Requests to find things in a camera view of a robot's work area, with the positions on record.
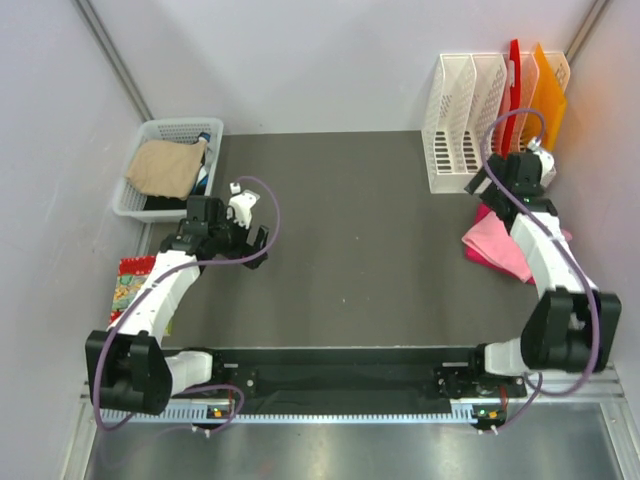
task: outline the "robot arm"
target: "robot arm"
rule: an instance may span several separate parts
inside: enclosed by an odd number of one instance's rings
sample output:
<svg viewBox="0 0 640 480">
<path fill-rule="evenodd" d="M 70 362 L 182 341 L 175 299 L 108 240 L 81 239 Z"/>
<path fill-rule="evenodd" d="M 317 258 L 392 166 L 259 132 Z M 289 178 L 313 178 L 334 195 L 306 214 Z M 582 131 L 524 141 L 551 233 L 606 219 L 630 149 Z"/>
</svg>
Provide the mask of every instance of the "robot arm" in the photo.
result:
<svg viewBox="0 0 640 480">
<path fill-rule="evenodd" d="M 554 243 L 560 243 L 571 254 L 560 230 L 557 211 L 550 200 L 543 197 L 541 180 L 553 168 L 553 159 L 545 150 L 509 154 L 506 160 L 494 154 L 490 167 L 501 182 L 551 232 L 549 237 L 532 219 L 520 213 L 515 205 L 495 185 L 481 194 L 482 201 L 496 212 L 515 243 L 525 255 L 538 290 L 538 304 L 522 335 L 504 343 L 480 345 L 475 353 L 478 375 L 519 376 L 523 372 L 539 370 L 584 370 L 591 351 L 591 314 L 582 283 L 567 264 Z M 472 180 L 467 191 L 484 178 Z M 600 347 L 596 372 L 606 366 L 620 317 L 620 300 L 614 294 L 600 292 L 588 279 L 598 305 L 600 319 Z"/>
<path fill-rule="evenodd" d="M 180 265 L 216 255 L 242 258 L 264 248 L 269 234 L 264 226 L 258 229 L 253 245 L 247 242 L 251 209 L 260 197 L 249 190 L 241 192 L 237 184 L 232 185 L 232 193 L 235 195 L 227 207 L 217 198 L 191 196 L 187 200 L 186 218 L 178 232 L 162 242 L 153 270 L 137 296 L 147 288 L 151 292 L 127 318 L 109 349 L 100 386 L 100 405 L 104 408 L 157 415 L 171 396 L 211 379 L 210 353 L 188 350 L 165 357 L 160 348 L 178 304 L 204 267 L 183 268 L 160 283 L 157 280 Z M 244 265 L 255 269 L 266 259 L 264 253 Z M 95 330 L 85 344 L 92 398 L 97 361 L 107 335 L 108 331 Z"/>
</svg>

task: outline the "white wall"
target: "white wall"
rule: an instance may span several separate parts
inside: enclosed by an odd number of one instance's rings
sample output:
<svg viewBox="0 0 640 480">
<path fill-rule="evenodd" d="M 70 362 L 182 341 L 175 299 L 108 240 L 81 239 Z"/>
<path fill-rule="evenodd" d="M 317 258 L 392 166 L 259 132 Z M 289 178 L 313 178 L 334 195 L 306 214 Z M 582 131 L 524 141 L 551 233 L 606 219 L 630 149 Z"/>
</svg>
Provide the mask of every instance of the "white wall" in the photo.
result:
<svg viewBox="0 0 640 480">
<path fill-rule="evenodd" d="M 614 345 L 640 425 L 640 3 L 616 0 L 577 58 L 556 145 L 552 185 L 571 248 L 604 290 L 622 299 Z"/>
<path fill-rule="evenodd" d="M 139 233 L 108 206 L 139 121 L 68 0 L 5 3 L 0 45 L 0 477 L 57 478 Z"/>
<path fill-rule="evenodd" d="M 437 55 L 563 50 L 591 0 L 93 0 L 157 117 L 417 130 Z"/>
</svg>

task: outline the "cable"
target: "cable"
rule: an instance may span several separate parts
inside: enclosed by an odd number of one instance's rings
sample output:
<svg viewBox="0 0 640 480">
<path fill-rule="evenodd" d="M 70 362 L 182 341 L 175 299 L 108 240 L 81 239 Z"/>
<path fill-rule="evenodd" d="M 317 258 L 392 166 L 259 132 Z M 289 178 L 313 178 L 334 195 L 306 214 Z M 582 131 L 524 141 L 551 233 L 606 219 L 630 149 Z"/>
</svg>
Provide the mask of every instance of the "cable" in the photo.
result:
<svg viewBox="0 0 640 480">
<path fill-rule="evenodd" d="M 547 226 L 544 223 L 542 223 L 538 218 L 536 218 L 536 216 L 533 215 L 533 213 L 520 200 L 518 200 L 518 198 L 515 195 L 513 195 L 502 184 L 502 182 L 500 182 L 500 180 L 498 180 L 495 173 L 493 173 L 493 171 L 491 170 L 491 167 L 489 166 L 489 163 L 487 161 L 487 153 L 486 153 L 487 146 L 489 145 L 488 143 L 489 137 L 491 136 L 493 130 L 496 128 L 498 124 L 505 121 L 507 118 L 513 115 L 518 115 L 520 113 L 531 113 L 538 117 L 541 123 L 540 134 L 538 138 L 542 140 L 542 137 L 545 131 L 545 122 L 542 114 L 533 108 L 517 108 L 515 110 L 511 110 L 510 112 L 505 113 L 504 115 L 499 116 L 498 118 L 495 119 L 495 121 L 491 125 L 489 125 L 489 128 L 487 128 L 487 130 L 484 132 L 484 135 L 482 136 L 482 140 L 480 142 L 480 159 L 482 160 L 482 165 L 485 171 L 487 172 L 487 175 L 489 176 L 491 181 L 496 185 L 498 190 L 500 190 L 509 200 L 511 200 L 511 202 L 513 202 L 513 204 L 518 208 L 518 210 L 520 210 L 521 213 L 529 217 L 531 221 L 551 239 L 551 241 L 553 242 L 553 245 L 556 247 L 560 255 L 564 258 L 564 260 L 567 262 L 569 267 L 574 271 L 576 277 L 578 277 L 578 280 L 580 281 L 582 287 L 584 288 L 585 295 L 587 296 L 587 302 L 589 304 L 589 310 L 591 313 L 591 328 L 592 328 L 591 353 L 589 355 L 589 361 L 587 362 L 587 366 L 583 370 L 580 378 L 576 381 L 575 384 L 573 384 L 571 387 L 569 387 L 567 390 L 563 392 L 547 392 L 546 390 L 543 390 L 542 389 L 542 381 L 543 381 L 542 373 L 539 374 L 540 378 L 538 379 L 538 385 L 533 386 L 533 384 L 527 378 L 525 373 L 524 374 L 525 379 L 527 380 L 528 384 L 534 388 L 534 392 L 532 393 L 529 400 L 524 404 L 524 406 L 518 411 L 518 413 L 516 413 L 512 418 L 507 420 L 504 425 L 498 428 L 498 430 L 506 428 L 508 425 L 512 424 L 513 421 L 519 418 L 524 413 L 524 411 L 526 411 L 529 408 L 529 406 L 533 402 L 533 399 L 537 397 L 540 393 L 550 397 L 564 397 L 578 391 L 589 380 L 589 377 L 593 373 L 596 367 L 596 363 L 598 362 L 598 350 L 600 348 L 600 319 L 598 318 L 598 306 L 596 303 L 595 295 L 593 294 L 593 291 L 591 290 L 591 286 L 589 285 L 589 280 L 587 279 L 585 274 L 582 272 L 582 269 L 580 268 L 578 263 L 574 260 L 571 253 L 565 250 L 563 245 L 558 240 L 553 238 L 553 234 L 547 228 Z"/>
<path fill-rule="evenodd" d="M 201 392 L 208 392 L 208 391 L 214 391 L 214 390 L 229 390 L 229 393 L 236 392 L 240 396 L 240 400 L 238 401 L 238 405 L 233 409 L 233 413 L 231 415 L 229 415 L 227 420 L 225 422 L 219 424 L 218 427 L 216 427 L 215 429 L 210 430 L 210 434 L 211 433 L 219 433 L 220 431 L 224 430 L 229 425 L 231 425 L 231 422 L 233 422 L 233 420 L 236 418 L 236 416 L 242 410 L 242 407 L 244 406 L 244 400 L 245 400 L 244 393 L 242 393 L 242 390 L 240 390 L 235 385 L 228 385 L 228 384 L 206 385 L 204 387 L 188 388 L 182 393 L 201 393 Z M 163 430 L 160 430 L 158 433 L 156 433 L 156 434 L 150 436 L 149 438 L 145 439 L 144 441 L 138 443 L 135 447 L 133 447 L 129 451 L 128 455 L 126 455 L 125 457 L 120 459 L 118 462 L 112 462 L 107 458 L 106 446 L 105 446 L 105 443 L 104 443 L 104 438 L 102 438 L 100 440 L 101 443 L 100 443 L 100 447 L 99 447 L 100 459 L 102 460 L 102 464 L 108 470 L 117 470 L 119 468 L 122 468 L 124 465 L 126 465 L 134 456 L 136 456 L 138 453 L 140 453 L 140 451 L 144 450 L 149 445 L 151 445 L 153 442 L 155 442 L 158 438 L 163 437 L 167 433 L 176 432 L 178 430 L 192 430 L 192 429 L 193 429 L 193 427 L 190 426 L 190 425 L 177 425 L 177 426 L 171 426 L 171 427 L 165 428 Z"/>
<path fill-rule="evenodd" d="M 132 315 L 132 313 L 135 311 L 136 308 L 138 308 L 140 306 L 140 304 L 144 301 L 145 298 L 147 298 L 147 296 L 149 296 L 149 294 L 153 291 L 153 289 L 155 288 L 156 285 L 158 285 L 159 283 L 161 283 L 162 281 L 164 281 L 167 277 L 173 275 L 174 273 L 184 269 L 184 268 L 190 268 L 190 267 L 195 267 L 195 266 L 211 266 L 211 265 L 239 265 L 242 263 L 246 263 L 246 262 L 250 262 L 251 260 L 255 260 L 256 258 L 261 257 L 263 254 L 265 254 L 266 252 L 268 252 L 271 247 L 273 246 L 273 244 L 275 243 L 276 239 L 278 238 L 278 235 L 280 234 L 280 205 L 278 204 L 278 200 L 275 196 L 275 194 L 273 193 L 273 191 L 271 190 L 271 188 L 269 188 L 269 186 L 264 183 L 262 180 L 256 178 L 256 177 L 251 177 L 251 176 L 243 176 L 243 177 L 239 177 L 238 179 L 236 179 L 236 182 L 242 182 L 242 181 L 252 181 L 252 182 L 256 182 L 258 183 L 260 186 L 262 186 L 262 188 L 264 188 L 269 195 L 271 196 L 271 199 L 273 200 L 273 205 L 275 207 L 276 210 L 276 228 L 275 228 L 275 232 L 273 233 L 273 236 L 271 237 L 271 239 L 269 239 L 269 241 L 267 242 L 267 245 L 265 245 L 265 247 L 260 250 L 257 253 L 254 253 L 252 255 L 249 255 L 248 257 L 243 257 L 243 258 L 235 258 L 235 259 L 220 259 L 220 260 L 216 260 L 216 259 L 212 259 L 212 260 L 199 260 L 196 262 L 188 262 L 188 263 L 184 263 L 182 265 L 178 265 L 176 267 L 173 267 L 169 270 L 167 270 L 165 273 L 163 273 L 162 275 L 160 275 L 158 277 L 158 279 L 154 282 L 154 285 L 152 287 L 146 288 L 145 290 L 142 291 L 142 293 L 136 297 L 133 302 L 131 302 L 131 305 L 129 305 L 129 308 L 127 308 L 124 313 L 122 314 L 122 316 L 120 317 L 118 323 L 111 329 L 111 331 L 109 332 L 109 335 L 107 335 L 107 338 L 104 342 L 104 345 L 102 346 L 102 350 L 100 351 L 100 356 L 98 357 L 98 363 L 96 365 L 96 373 L 95 373 L 95 377 L 93 380 L 93 395 L 92 395 L 92 402 L 93 402 L 93 413 L 96 419 L 96 425 L 97 427 L 105 432 L 113 432 L 115 430 L 118 430 L 119 428 L 121 428 L 123 425 L 125 425 L 129 420 L 131 420 L 131 418 L 134 416 L 134 413 L 130 413 L 129 415 L 127 415 L 122 421 L 120 421 L 119 423 L 117 423 L 116 425 L 113 426 L 107 426 L 105 425 L 105 423 L 102 421 L 102 416 L 100 415 L 100 383 L 102 381 L 102 374 L 104 371 L 104 364 L 107 358 L 107 354 L 109 352 L 109 349 L 111 348 L 111 345 L 113 344 L 113 341 L 115 339 L 115 336 L 117 335 L 118 331 L 122 328 L 122 326 L 124 325 L 124 323 L 127 321 L 127 319 Z M 209 391 L 209 390 L 215 390 L 216 385 L 213 386 L 208 386 L 208 387 L 197 387 L 196 389 L 188 389 L 185 390 L 185 393 L 196 393 L 197 391 Z M 240 405 L 242 405 L 244 403 L 244 398 L 241 397 L 242 402 L 240 403 Z M 223 426 L 228 425 L 230 423 L 230 420 L 226 423 L 223 424 Z"/>
</svg>

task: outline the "white file organizer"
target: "white file organizer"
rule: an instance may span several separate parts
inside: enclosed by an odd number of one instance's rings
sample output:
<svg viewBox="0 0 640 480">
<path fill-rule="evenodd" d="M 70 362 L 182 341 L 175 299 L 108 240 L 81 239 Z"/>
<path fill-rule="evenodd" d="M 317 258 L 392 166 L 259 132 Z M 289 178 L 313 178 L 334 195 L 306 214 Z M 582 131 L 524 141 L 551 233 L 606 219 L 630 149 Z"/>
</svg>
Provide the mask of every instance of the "white file organizer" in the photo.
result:
<svg viewBox="0 0 640 480">
<path fill-rule="evenodd" d="M 558 84 L 562 88 L 562 91 L 566 91 L 569 84 L 569 77 L 571 77 L 571 69 L 567 62 L 564 53 L 562 52 L 547 52 L 544 54 L 547 57 L 547 61 L 553 70 L 553 73 L 558 80 Z M 540 76 L 540 69 L 533 56 L 533 54 L 527 53 L 522 55 L 522 95 L 520 100 L 520 106 L 530 107 L 533 100 L 533 94 L 536 91 L 538 85 L 538 78 Z M 510 151 L 523 151 L 527 146 L 522 140 L 522 130 L 526 120 L 526 115 L 518 115 L 516 118 L 516 126 L 513 130 L 513 137 L 511 137 Z"/>
<path fill-rule="evenodd" d="M 431 193 L 462 193 L 480 169 L 506 78 L 502 54 L 440 55 L 422 129 Z"/>
</svg>

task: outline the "pink cloth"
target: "pink cloth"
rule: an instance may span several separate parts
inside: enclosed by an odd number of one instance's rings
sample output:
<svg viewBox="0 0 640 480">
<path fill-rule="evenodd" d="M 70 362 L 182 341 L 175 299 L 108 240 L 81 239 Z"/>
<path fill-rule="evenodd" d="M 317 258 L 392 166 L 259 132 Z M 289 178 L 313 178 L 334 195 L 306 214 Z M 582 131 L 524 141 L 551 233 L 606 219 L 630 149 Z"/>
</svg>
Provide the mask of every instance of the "pink cloth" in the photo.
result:
<svg viewBox="0 0 640 480">
<path fill-rule="evenodd" d="M 504 223 L 489 207 L 481 204 L 474 226 L 462 237 L 466 257 L 472 262 L 510 274 L 521 282 L 534 284 L 524 254 L 507 233 Z M 571 234 L 563 230 L 567 241 Z"/>
</svg>

